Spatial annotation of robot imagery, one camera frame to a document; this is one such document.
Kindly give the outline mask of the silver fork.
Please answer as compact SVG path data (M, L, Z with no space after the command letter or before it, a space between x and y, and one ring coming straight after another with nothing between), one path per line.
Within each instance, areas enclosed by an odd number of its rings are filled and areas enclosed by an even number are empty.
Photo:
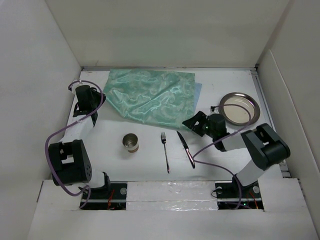
M171 173L171 169L170 169L168 155L167 155L167 148L166 148L167 139L166 139L165 132L161 132L160 137L161 137L161 142L162 142L163 147L164 147L164 154L165 154L167 173L170 174Z

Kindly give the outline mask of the green patterned cloth placemat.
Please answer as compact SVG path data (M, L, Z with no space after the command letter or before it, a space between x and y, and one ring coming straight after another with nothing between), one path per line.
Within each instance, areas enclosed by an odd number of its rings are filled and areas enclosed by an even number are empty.
M111 69L103 89L121 117L144 125L186 130L202 90L194 73Z

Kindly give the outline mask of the metal plate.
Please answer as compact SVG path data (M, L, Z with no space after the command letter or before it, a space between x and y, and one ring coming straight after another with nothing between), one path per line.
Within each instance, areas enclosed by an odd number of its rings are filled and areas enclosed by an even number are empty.
M234 126L255 124L261 114L258 103L248 94L231 92L220 100L218 112Z

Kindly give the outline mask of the metal cup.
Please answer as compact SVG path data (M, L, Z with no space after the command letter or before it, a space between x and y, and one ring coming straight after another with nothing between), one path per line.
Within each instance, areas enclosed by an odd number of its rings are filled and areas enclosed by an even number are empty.
M139 139L134 133L128 133L122 138L122 145L129 153L135 153L139 149Z

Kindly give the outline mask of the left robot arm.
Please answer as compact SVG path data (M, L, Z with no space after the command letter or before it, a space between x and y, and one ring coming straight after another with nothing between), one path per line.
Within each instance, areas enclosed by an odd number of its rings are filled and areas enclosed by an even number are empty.
M71 127L64 130L63 138L47 148L48 160L54 170L52 180L56 186L85 184L84 194L107 198L111 192L110 178L104 171L93 169L84 144L84 138L98 120L98 108L106 96L95 87L79 85L74 88L77 102L70 119Z

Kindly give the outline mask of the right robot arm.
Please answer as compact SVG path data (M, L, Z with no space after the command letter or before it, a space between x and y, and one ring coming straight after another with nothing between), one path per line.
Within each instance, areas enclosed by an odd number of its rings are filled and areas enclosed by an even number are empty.
M199 111L182 124L201 137L211 137L212 145L221 152L247 149L250 161L232 177L232 182L222 187L219 198L223 198L223 194L227 194L227 198L231 198L233 194L243 197L271 166L279 164L291 155L289 146L267 123L258 125L253 130L230 134L227 132L226 120L221 114L213 113L207 116Z

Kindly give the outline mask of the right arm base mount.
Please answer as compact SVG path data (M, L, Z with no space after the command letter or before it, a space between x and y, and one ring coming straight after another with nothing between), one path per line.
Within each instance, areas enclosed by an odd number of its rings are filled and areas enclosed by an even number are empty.
M230 181L218 181L215 183L215 189L211 196L217 199L219 210L263 210L263 200L259 183L242 187L241 194L239 186Z

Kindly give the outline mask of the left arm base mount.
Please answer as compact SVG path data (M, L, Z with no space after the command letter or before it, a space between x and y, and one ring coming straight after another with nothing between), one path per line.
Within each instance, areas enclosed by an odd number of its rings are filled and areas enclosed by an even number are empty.
M127 182L112 181L110 188L91 190L91 195L82 210L121 211L126 210Z

